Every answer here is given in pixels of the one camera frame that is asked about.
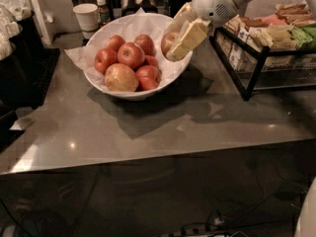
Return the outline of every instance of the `red apple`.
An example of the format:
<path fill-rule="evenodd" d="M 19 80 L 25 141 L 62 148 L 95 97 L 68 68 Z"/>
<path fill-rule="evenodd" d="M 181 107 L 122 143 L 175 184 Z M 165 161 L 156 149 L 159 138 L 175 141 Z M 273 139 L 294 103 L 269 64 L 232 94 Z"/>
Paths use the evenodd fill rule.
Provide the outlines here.
<path fill-rule="evenodd" d="M 152 65 L 159 68 L 158 60 L 151 55 L 145 55 L 145 61 L 142 65 Z"/>
<path fill-rule="evenodd" d="M 120 46 L 123 45 L 124 43 L 125 43 L 125 40 L 122 36 L 113 35 L 107 40 L 106 47 L 111 48 L 114 51 L 119 51 Z"/>
<path fill-rule="evenodd" d="M 161 39 L 161 51 L 166 57 L 167 52 L 170 50 L 171 46 L 174 44 L 176 39 L 178 38 L 179 32 L 171 31 L 167 33 L 165 36 Z"/>
<path fill-rule="evenodd" d="M 102 48 L 97 51 L 95 56 L 95 68 L 105 74 L 108 67 L 114 63 L 118 63 L 118 53 L 110 48 Z"/>
<path fill-rule="evenodd" d="M 155 55 L 155 44 L 149 35 L 139 35 L 135 38 L 134 43 L 138 44 L 146 55 Z"/>
<path fill-rule="evenodd" d="M 139 81 L 139 89 L 142 91 L 156 89 L 161 81 L 159 68 L 152 65 L 144 65 L 138 68 L 136 76 Z"/>
<path fill-rule="evenodd" d="M 125 42 L 118 50 L 118 62 L 137 69 L 144 63 L 145 53 L 143 49 L 134 42 Z"/>
<path fill-rule="evenodd" d="M 105 84 L 109 91 L 134 92 L 139 82 L 134 70 L 125 64 L 115 63 L 107 70 Z"/>

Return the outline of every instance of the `gray countertop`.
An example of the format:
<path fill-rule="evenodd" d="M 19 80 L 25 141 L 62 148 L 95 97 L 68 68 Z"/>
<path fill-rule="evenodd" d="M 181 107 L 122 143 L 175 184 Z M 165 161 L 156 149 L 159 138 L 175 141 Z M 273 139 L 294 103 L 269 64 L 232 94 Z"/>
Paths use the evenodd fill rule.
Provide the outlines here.
<path fill-rule="evenodd" d="M 102 94 L 63 51 L 44 104 L 21 108 L 25 133 L 0 154 L 0 173 L 118 162 L 314 138 L 316 91 L 257 94 L 244 102 L 209 41 L 173 86 L 143 102 Z"/>

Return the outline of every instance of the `bowl of apples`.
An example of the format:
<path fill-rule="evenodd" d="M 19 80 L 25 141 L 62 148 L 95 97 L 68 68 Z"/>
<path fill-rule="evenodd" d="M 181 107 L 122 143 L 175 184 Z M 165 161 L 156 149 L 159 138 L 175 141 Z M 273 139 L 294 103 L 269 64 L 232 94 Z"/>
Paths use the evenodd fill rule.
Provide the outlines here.
<path fill-rule="evenodd" d="M 174 82 L 190 63 L 165 57 L 162 39 L 172 18 L 138 11 L 100 28 L 86 45 L 87 80 L 98 90 L 120 99 L 141 101 Z M 173 37 L 164 39 L 170 45 Z"/>

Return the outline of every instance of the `white bottle cap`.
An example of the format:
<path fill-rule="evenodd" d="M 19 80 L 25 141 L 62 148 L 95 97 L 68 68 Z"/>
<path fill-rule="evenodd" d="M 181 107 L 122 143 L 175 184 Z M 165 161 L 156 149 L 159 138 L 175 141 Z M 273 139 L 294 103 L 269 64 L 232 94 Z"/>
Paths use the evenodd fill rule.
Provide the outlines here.
<path fill-rule="evenodd" d="M 97 0 L 97 4 L 100 5 L 100 6 L 103 6 L 106 3 L 107 3 L 106 0 Z"/>

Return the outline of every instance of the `white cup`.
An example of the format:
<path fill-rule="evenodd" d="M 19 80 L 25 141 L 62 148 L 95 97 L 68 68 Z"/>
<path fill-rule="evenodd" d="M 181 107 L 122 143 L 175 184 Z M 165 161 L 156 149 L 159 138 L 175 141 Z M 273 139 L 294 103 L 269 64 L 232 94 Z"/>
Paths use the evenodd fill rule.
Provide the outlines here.
<path fill-rule="evenodd" d="M 98 6 L 79 4 L 73 8 L 85 39 L 89 39 L 98 29 Z"/>

